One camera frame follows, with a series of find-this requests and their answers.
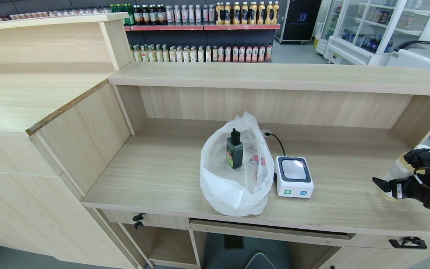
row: white plastic bag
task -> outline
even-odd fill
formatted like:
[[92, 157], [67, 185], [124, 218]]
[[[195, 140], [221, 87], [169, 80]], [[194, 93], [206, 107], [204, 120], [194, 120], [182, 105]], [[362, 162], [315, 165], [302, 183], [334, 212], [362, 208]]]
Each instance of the white plastic bag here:
[[[232, 129], [241, 133], [242, 166], [227, 162], [227, 138]], [[218, 212], [242, 217], [261, 214], [273, 184], [275, 165], [256, 118], [244, 112], [208, 138], [200, 157], [200, 187]]]

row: black bottle cap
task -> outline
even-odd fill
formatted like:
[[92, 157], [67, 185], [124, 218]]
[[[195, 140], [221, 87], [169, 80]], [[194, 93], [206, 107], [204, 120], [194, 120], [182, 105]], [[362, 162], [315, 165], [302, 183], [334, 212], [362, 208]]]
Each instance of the black bottle cap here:
[[230, 133], [230, 137], [232, 145], [238, 145], [240, 143], [240, 132], [235, 130], [235, 128], [233, 128], [232, 133]]

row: glass door refrigerator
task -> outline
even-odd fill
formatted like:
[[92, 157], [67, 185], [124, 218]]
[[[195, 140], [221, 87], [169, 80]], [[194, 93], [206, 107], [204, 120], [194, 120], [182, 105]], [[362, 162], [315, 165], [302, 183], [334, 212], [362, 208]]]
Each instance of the glass door refrigerator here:
[[324, 21], [324, 27], [321, 32], [321, 36], [316, 44], [316, 52], [324, 55], [326, 51], [326, 46], [328, 45], [328, 39], [334, 34], [334, 29], [336, 29], [336, 24], [338, 24], [338, 19], [341, 14], [341, 9], [343, 7], [342, 0], [331, 1], [330, 8], [328, 9], [328, 14], [326, 14], [326, 19]]
[[324, 57], [384, 66], [405, 41], [430, 41], [430, 0], [346, 0], [339, 21]]

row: robotic arm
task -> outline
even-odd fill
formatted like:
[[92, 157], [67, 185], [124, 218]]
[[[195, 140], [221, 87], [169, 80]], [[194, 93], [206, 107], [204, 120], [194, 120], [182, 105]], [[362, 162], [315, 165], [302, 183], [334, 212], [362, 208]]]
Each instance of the robotic arm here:
[[373, 177], [373, 182], [396, 199], [413, 198], [430, 209], [430, 149], [414, 149], [404, 155], [406, 163], [414, 168], [414, 175], [389, 182]]

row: dark green bottle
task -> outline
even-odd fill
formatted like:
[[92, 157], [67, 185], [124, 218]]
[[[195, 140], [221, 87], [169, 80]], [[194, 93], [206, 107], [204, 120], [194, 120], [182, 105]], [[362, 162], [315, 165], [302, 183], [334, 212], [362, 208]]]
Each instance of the dark green bottle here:
[[235, 128], [227, 138], [227, 161], [233, 169], [242, 166], [243, 144], [240, 142], [240, 132]]

